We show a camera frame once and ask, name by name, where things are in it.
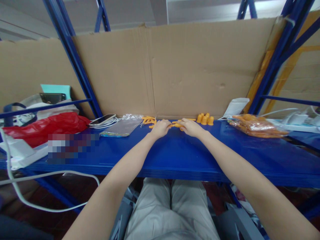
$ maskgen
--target white wall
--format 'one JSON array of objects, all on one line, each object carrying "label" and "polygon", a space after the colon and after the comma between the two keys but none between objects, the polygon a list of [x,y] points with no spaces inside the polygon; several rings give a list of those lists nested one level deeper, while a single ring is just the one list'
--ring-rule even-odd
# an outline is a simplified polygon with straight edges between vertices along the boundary
[{"label": "white wall", "polygon": [[[96,0],[64,0],[64,3],[76,34],[94,31]],[[280,15],[284,3],[285,0],[255,1],[258,18]],[[111,30],[115,31],[142,23],[155,26],[167,21],[177,24],[235,20],[240,0],[105,0],[105,5]],[[320,0],[312,7],[316,9],[320,9]],[[57,34],[42,0],[0,0],[0,37],[16,41],[57,37]]]}]

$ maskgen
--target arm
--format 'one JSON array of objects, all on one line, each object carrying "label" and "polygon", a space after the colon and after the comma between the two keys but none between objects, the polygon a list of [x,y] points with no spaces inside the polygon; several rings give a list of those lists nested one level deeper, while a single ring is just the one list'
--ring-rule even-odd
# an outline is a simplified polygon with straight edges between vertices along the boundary
[{"label": "arm", "polygon": [[184,132],[197,137],[222,171],[245,195],[271,239],[320,239],[320,232],[254,166],[197,123],[182,119]]},{"label": "arm", "polygon": [[156,140],[170,129],[168,120],[158,122],[112,168],[93,193],[63,239],[108,239],[124,193],[140,172],[146,156]]}]

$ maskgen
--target smartphone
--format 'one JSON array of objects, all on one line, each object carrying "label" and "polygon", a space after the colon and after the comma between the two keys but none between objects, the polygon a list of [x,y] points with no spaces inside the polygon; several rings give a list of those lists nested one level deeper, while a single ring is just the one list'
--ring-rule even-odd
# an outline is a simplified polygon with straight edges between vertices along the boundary
[{"label": "smartphone", "polygon": [[116,115],[115,114],[107,114],[107,115],[104,115],[103,117],[101,118],[98,118],[98,119],[95,119],[93,120],[90,125],[95,125],[95,126],[99,126],[99,125],[102,125],[104,124],[106,121],[110,120],[111,118],[115,117]]}]

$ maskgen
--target clear plastic bag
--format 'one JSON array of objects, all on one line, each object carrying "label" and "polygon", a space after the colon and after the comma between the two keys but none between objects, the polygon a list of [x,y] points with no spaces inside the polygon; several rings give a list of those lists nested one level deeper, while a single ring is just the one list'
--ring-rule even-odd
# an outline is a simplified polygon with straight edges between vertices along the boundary
[{"label": "clear plastic bag", "polygon": [[103,137],[127,137],[142,122],[142,115],[126,114],[115,125],[100,133]]},{"label": "clear plastic bag", "polygon": [[288,131],[276,128],[265,117],[256,117],[251,114],[233,115],[228,118],[230,125],[247,135],[259,138],[282,138],[289,134]]}]

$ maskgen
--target floor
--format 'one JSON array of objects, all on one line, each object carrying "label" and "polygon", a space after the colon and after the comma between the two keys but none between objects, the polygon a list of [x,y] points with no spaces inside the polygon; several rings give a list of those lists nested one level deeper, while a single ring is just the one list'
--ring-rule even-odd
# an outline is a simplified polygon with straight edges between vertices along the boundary
[{"label": "floor", "polygon": [[[97,176],[100,181],[104,176]],[[79,202],[86,202],[96,189],[96,182],[92,178],[86,178],[77,175],[59,176],[57,180],[75,197]],[[142,188],[143,179],[136,178],[133,185],[137,191]],[[219,187],[213,182],[203,182],[207,191],[207,195],[212,202],[213,208],[217,215],[225,211],[225,202],[233,203],[232,197],[223,185]],[[280,187],[281,192],[289,198],[289,200],[298,206],[305,199],[315,193],[313,190],[303,189],[298,193]],[[53,209],[63,209],[65,205],[58,199],[48,193],[44,188],[40,187],[29,200],[32,203],[49,207]],[[63,213],[49,213],[36,210],[23,205],[13,216],[13,218],[29,223],[35,228],[54,235],[55,240],[60,240],[65,235],[77,214],[73,211]],[[312,223],[320,230],[320,217],[313,219]]]}]

